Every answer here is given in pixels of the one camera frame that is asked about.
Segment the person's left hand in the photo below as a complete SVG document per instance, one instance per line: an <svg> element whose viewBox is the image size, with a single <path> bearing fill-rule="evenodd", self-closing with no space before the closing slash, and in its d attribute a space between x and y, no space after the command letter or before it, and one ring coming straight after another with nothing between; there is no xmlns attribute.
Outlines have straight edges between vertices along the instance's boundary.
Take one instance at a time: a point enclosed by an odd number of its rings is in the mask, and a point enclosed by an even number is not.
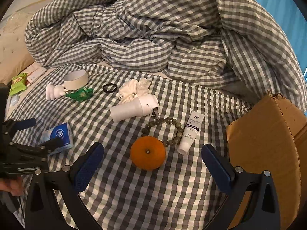
<svg viewBox="0 0 307 230"><path fill-rule="evenodd" d="M22 177L16 179L0 178L0 191L9 192L12 196L23 195Z"/></svg>

